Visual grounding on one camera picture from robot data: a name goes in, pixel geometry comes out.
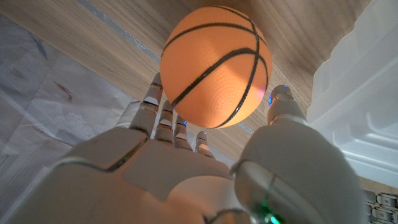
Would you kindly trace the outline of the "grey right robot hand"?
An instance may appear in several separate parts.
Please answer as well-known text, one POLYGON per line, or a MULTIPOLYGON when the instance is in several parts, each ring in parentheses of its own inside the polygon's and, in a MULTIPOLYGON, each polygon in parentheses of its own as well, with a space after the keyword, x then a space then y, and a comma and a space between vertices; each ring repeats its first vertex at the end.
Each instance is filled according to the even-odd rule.
POLYGON ((311 128, 290 88, 271 92, 268 124, 234 166, 172 121, 159 76, 128 128, 115 127, 56 162, 7 223, 367 223, 358 177, 311 128))

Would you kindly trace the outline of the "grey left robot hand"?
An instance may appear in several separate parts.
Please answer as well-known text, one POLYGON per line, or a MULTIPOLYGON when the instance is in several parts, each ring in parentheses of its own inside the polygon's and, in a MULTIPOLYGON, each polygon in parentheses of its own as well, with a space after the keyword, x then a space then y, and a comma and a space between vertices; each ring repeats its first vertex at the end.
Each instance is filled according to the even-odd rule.
POLYGON ((397 194, 364 190, 369 224, 397 224, 397 194))

